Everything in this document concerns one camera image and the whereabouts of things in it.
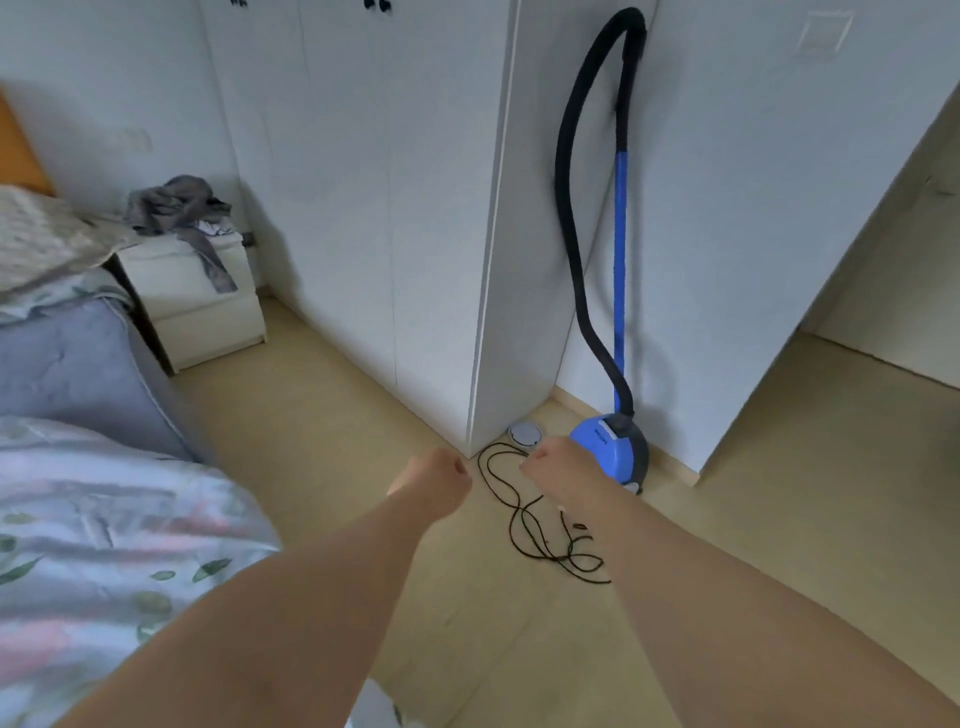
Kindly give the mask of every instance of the hand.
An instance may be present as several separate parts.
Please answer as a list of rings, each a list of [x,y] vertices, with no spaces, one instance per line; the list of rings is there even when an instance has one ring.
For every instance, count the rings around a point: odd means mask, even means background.
[[[411,457],[387,494],[402,490],[422,496],[431,518],[439,521],[463,505],[472,484],[459,454],[451,449],[435,448],[419,457]]]
[[[589,493],[597,483],[613,482],[589,450],[568,437],[548,437],[520,466],[520,471],[563,506]]]

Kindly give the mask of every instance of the black hose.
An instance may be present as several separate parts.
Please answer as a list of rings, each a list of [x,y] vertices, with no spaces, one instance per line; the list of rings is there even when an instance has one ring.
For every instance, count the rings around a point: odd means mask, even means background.
[[[557,214],[560,217],[560,229],[564,235],[566,256],[570,261],[570,276],[573,278],[573,296],[577,308],[577,324],[587,341],[587,346],[603,365],[613,388],[620,399],[620,413],[634,416],[634,395],[626,377],[620,372],[610,356],[610,352],[600,341],[587,309],[587,291],[584,286],[584,265],[580,259],[580,243],[577,240],[577,225],[573,219],[573,206],[570,202],[570,159],[573,155],[573,139],[577,133],[580,114],[584,110],[587,96],[600,67],[607,59],[613,45],[624,33],[623,71],[620,73],[620,88],[616,94],[616,151],[627,151],[627,132],[630,120],[630,97],[634,90],[636,67],[643,55],[643,46],[647,40],[647,25],[643,13],[637,8],[625,8],[614,15],[600,35],[593,41],[584,64],[577,74],[577,80],[566,102],[564,120],[557,136],[557,157],[554,171],[554,193],[557,197]]]

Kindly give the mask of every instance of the gray mattress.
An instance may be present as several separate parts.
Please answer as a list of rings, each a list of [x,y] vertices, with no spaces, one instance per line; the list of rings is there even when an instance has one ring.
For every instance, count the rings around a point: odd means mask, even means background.
[[[0,414],[86,427],[180,460],[212,460],[136,327],[107,299],[0,328]]]

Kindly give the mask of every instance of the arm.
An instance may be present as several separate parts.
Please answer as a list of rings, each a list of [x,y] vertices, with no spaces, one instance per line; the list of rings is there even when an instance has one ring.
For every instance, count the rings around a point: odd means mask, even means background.
[[[343,728],[421,537],[469,488],[454,452],[412,458],[373,510],[217,587],[60,728]]]
[[[960,726],[960,708],[823,607],[687,533],[566,438],[522,466],[586,523],[685,728]]]

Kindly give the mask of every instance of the vacuum cleaner body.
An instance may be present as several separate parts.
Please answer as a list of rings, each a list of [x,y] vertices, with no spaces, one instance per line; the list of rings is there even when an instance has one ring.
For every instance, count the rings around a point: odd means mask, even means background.
[[[613,413],[584,420],[570,439],[588,449],[609,477],[620,485],[643,484],[650,467],[650,446],[636,423]]]

